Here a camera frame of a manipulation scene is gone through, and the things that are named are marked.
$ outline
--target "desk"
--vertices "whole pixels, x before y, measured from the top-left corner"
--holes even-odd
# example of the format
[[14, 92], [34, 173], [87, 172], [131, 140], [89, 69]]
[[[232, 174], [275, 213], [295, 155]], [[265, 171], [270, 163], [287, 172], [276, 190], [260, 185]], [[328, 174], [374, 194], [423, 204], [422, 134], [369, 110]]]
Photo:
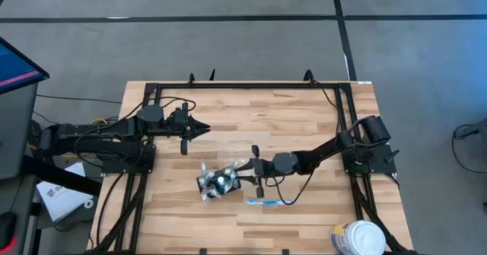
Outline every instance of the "desk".
[[[142, 101], [145, 83], [127, 84], [120, 116]], [[358, 118], [379, 114], [371, 84], [352, 83], [352, 91]], [[154, 139], [157, 157], [148, 177], [137, 253], [198, 253], [200, 248], [208, 248], [208, 253], [281, 253], [282, 249], [335, 253], [329, 240], [330, 228], [355, 220], [350, 181], [340, 155], [320, 165], [293, 206], [246, 205], [246, 199], [255, 199], [256, 191], [245, 182], [242, 190], [204, 206], [196, 185], [201, 161], [214, 170], [233, 161], [248, 161], [251, 145], [260, 147], [261, 158], [271, 159], [276, 152], [312, 149], [331, 139], [337, 114], [320, 89], [167, 89], [162, 96], [196, 101], [192, 115], [211, 125], [212, 131], [190, 142], [187, 156], [180, 154], [177, 139]], [[329, 97], [334, 101], [332, 92]], [[345, 95], [342, 97], [347, 109]], [[164, 112], [178, 106], [173, 104]], [[103, 180], [100, 200], [105, 199], [116, 177], [112, 174]], [[116, 185], [107, 203], [102, 237], [119, 217], [126, 178]], [[295, 198], [306, 179], [286, 177], [281, 185], [285, 199]], [[412, 248], [396, 184], [383, 175], [374, 175], [372, 186], [379, 216], [402, 245]], [[265, 192], [267, 199], [278, 199], [275, 188], [265, 187]], [[128, 247], [131, 229], [129, 219], [124, 248]]]

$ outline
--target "black metal frame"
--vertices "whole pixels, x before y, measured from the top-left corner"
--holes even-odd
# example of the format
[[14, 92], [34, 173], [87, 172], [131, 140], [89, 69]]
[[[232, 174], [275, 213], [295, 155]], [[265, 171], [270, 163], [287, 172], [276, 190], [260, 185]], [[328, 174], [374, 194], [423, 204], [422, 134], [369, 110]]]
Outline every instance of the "black metal frame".
[[[215, 71], [213, 71], [210, 81], [215, 78]], [[343, 108], [342, 102], [342, 92], [346, 95], [347, 104], [349, 106], [349, 115], [351, 118], [352, 123], [357, 120], [357, 113], [355, 112], [355, 105], [353, 101], [353, 94], [352, 94], [352, 87], [348, 82], [337, 82], [337, 83], [319, 83], [314, 79], [313, 73], [308, 70], [304, 75], [304, 79], [302, 82], [276, 82], [276, 83], [267, 83], [267, 82], [254, 82], [254, 83], [226, 83], [226, 82], [197, 82], [193, 74], [190, 74], [189, 80], [186, 83], [147, 83], [144, 89], [144, 102], [149, 102], [147, 100], [153, 93], [155, 93], [155, 98], [159, 98], [162, 95], [162, 91], [165, 89], [182, 89], [182, 88], [190, 88], [190, 89], [205, 89], [205, 88], [232, 88], [232, 89], [241, 89], [241, 88], [252, 88], [252, 89], [261, 89], [261, 88], [272, 88], [272, 89], [333, 89], [335, 97], [336, 97], [336, 106], [339, 115], [339, 125], [341, 129], [347, 129], [347, 124], [345, 121], [345, 111]], [[161, 100], [154, 100], [155, 104], [159, 104]], [[344, 169], [345, 166], [352, 164], [355, 160], [353, 155], [347, 154], [346, 152], [342, 153], [342, 158], [344, 161]], [[357, 176], [354, 173], [349, 173], [350, 183], [352, 188], [352, 195], [354, 200], [354, 207], [355, 207], [355, 214], [358, 220], [364, 219], [364, 215], [362, 212], [361, 207], [361, 190], [358, 185]], [[142, 206], [144, 200], [144, 191], [145, 185], [147, 183], [147, 174], [141, 175], [140, 184], [138, 185], [137, 193], [132, 198], [132, 189], [134, 185], [135, 175], [129, 174], [126, 183], [126, 190], [123, 198], [123, 206], [122, 206], [122, 216], [120, 217], [119, 221], [114, 225], [112, 231], [103, 239], [101, 244], [105, 244], [105, 247], [109, 247], [113, 240], [115, 240], [115, 253], [126, 253], [132, 252], [135, 253], [137, 248], [137, 238], [138, 232], [140, 229], [140, 222], [142, 217]], [[369, 176], [362, 177], [364, 186], [365, 186], [365, 196], [367, 197], [367, 202], [370, 204], [371, 208], [376, 211], [375, 208], [375, 201], [374, 201], [374, 193], [372, 191], [371, 180]], [[132, 214], [132, 211], [135, 210], [135, 217], [132, 224], [132, 233], [130, 236], [129, 242], [129, 249], [122, 250], [123, 245], [123, 235], [125, 230], [125, 222], [128, 216]], [[206, 249], [201, 249], [201, 253], [206, 253]], [[283, 250], [283, 254], [288, 253], [289, 250]]]

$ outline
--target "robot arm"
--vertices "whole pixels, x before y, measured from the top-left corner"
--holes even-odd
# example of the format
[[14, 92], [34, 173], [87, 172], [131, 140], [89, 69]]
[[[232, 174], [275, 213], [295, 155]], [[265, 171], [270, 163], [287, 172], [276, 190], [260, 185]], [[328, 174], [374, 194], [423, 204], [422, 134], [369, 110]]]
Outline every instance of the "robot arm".
[[[359, 126], [361, 126], [362, 132], [364, 133], [361, 138], [352, 135], [352, 132], [359, 132], [355, 130]], [[255, 177], [234, 176], [234, 178], [230, 178], [226, 177], [225, 173], [217, 171], [213, 178], [200, 183], [199, 188], [201, 191], [207, 187], [211, 187], [212, 189], [216, 189], [218, 195], [221, 196], [240, 188], [240, 181], [235, 184], [237, 187], [231, 187], [230, 189], [228, 187], [221, 187], [227, 184], [229, 180], [245, 180], [251, 182], [253, 185], [257, 185], [257, 197], [263, 198], [262, 179], [283, 177], [292, 174], [312, 174], [320, 166], [322, 161], [343, 151], [353, 153], [356, 161], [359, 162], [392, 161], [392, 158], [398, 151], [390, 152], [389, 145], [387, 145], [389, 140], [390, 135], [382, 119], [379, 116], [368, 116], [358, 120], [350, 129], [338, 132], [335, 138], [330, 139], [328, 142], [323, 143], [313, 150], [277, 153], [271, 161], [260, 159], [259, 148], [253, 145], [252, 151], [255, 158], [251, 158], [243, 166], [235, 168], [234, 172], [238, 173], [253, 169]]]
[[210, 131], [209, 125], [195, 120], [188, 112], [188, 103], [183, 103], [182, 108], [176, 108], [165, 119], [163, 108], [151, 105], [143, 107], [137, 115], [113, 125], [50, 126], [41, 133], [40, 149], [48, 156], [89, 152], [137, 157], [141, 153], [141, 140], [144, 136], [179, 136], [182, 139], [181, 154], [186, 155], [187, 141]]

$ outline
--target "white container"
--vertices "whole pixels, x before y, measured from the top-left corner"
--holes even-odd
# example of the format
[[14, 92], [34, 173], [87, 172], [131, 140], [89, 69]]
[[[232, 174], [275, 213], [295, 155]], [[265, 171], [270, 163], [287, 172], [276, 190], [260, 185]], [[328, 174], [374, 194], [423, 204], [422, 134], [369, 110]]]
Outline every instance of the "white container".
[[386, 250], [384, 233], [368, 221], [334, 226], [331, 240], [335, 249], [344, 255], [382, 255]]

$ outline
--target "computer screen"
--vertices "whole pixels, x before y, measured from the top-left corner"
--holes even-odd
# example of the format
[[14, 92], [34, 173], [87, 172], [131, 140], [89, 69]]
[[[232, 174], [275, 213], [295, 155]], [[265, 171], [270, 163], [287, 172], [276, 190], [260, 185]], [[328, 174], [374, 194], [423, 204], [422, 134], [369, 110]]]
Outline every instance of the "computer screen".
[[48, 77], [47, 72], [0, 38], [0, 94]]

